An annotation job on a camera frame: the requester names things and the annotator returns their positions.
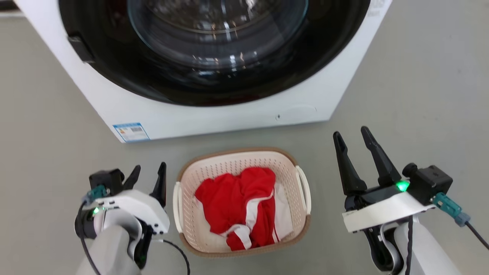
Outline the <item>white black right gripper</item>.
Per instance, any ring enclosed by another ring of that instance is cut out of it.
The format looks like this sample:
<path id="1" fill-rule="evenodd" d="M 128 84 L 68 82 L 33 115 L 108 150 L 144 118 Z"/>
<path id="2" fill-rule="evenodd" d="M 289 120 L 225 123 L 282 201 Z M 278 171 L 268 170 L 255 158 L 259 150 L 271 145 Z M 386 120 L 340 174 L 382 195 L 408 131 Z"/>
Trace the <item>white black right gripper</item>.
<path id="1" fill-rule="evenodd" d="M 343 193 L 350 196 L 345 202 L 347 211 L 342 214 L 348 232 L 381 226 L 435 208 L 433 204 L 423 205 L 407 191 L 401 191 L 394 185 L 401 181 L 402 177 L 393 162 L 368 127 L 362 126 L 360 132 L 365 146 L 372 154 L 379 175 L 379 186 L 386 188 L 372 189 L 361 194 L 367 190 L 367 185 L 353 167 L 348 156 L 348 148 L 340 132 L 334 132 L 332 138 L 335 143 Z"/>

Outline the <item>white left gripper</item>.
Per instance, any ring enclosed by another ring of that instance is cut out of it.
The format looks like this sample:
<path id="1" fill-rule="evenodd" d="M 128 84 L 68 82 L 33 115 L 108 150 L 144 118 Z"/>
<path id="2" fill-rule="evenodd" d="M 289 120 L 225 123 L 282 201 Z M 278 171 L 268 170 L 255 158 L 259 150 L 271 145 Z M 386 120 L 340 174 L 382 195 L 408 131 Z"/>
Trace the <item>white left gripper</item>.
<path id="1" fill-rule="evenodd" d="M 138 181 L 141 165 L 136 165 L 123 184 L 118 195 L 96 199 L 94 208 L 82 211 L 82 233 L 101 234 L 112 226 L 120 226 L 129 234 L 144 234 L 152 229 L 153 234 L 168 233 L 170 220 L 166 206 L 166 168 L 161 162 L 158 178 L 150 195 L 132 190 Z"/>

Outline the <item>beige plastic laundry basket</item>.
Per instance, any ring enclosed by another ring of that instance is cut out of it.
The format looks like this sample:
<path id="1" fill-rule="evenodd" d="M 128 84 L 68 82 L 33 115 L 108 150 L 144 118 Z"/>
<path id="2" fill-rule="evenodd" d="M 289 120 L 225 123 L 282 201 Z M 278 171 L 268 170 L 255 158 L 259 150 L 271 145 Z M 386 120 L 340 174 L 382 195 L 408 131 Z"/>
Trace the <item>beige plastic laundry basket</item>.
<path id="1" fill-rule="evenodd" d="M 201 182 L 224 173 L 239 174 L 248 167 L 267 167 L 282 184 L 290 206 L 293 232 L 277 244 L 232 252 L 225 239 L 210 233 L 194 192 Z M 298 243 L 311 223 L 311 192 L 304 171 L 288 152 L 274 147 L 243 148 L 203 155 L 188 162 L 173 188 L 173 218 L 182 244 L 204 258 L 265 254 Z"/>

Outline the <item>blue energy label sticker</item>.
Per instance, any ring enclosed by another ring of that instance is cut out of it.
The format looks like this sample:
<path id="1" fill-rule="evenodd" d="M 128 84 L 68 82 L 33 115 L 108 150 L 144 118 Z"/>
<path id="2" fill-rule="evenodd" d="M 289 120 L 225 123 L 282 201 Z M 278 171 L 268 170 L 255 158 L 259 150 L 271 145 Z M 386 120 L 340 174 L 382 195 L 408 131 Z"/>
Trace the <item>blue energy label sticker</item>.
<path id="1" fill-rule="evenodd" d="M 112 126 L 123 143 L 149 141 L 150 138 L 141 123 L 115 124 Z"/>

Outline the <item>red garment with white stripes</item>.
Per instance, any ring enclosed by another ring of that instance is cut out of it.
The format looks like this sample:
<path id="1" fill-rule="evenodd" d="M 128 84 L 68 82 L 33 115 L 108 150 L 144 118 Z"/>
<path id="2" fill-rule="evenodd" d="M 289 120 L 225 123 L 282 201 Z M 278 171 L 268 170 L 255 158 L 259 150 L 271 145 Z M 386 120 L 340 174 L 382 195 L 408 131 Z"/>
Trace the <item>red garment with white stripes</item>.
<path id="1" fill-rule="evenodd" d="M 231 251 L 275 244 L 275 179 L 269 168 L 250 167 L 205 179 L 195 191 L 211 233 Z"/>

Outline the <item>white front-load washing machine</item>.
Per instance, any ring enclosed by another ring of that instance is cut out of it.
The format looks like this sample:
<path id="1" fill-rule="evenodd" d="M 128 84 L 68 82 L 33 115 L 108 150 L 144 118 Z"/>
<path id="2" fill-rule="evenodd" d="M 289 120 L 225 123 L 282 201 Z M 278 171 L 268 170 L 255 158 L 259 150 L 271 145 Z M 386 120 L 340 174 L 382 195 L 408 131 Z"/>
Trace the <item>white front-load washing machine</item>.
<path id="1" fill-rule="evenodd" d="M 83 62 L 68 42 L 55 1 L 14 0 L 115 136 L 113 125 L 141 123 L 151 140 L 330 120 L 393 2 L 373 0 L 344 51 L 304 83 L 248 103 L 194 107 L 133 94 Z"/>

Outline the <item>black round glass washer door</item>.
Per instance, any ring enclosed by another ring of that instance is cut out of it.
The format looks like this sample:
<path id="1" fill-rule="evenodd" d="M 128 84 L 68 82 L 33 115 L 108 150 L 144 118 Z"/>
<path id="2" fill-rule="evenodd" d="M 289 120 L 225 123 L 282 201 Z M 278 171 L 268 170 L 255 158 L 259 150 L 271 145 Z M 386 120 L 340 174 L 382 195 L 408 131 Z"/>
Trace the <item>black round glass washer door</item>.
<path id="1" fill-rule="evenodd" d="M 304 83 L 351 42 L 373 0 L 56 0 L 78 57 L 159 102 L 248 103 Z"/>

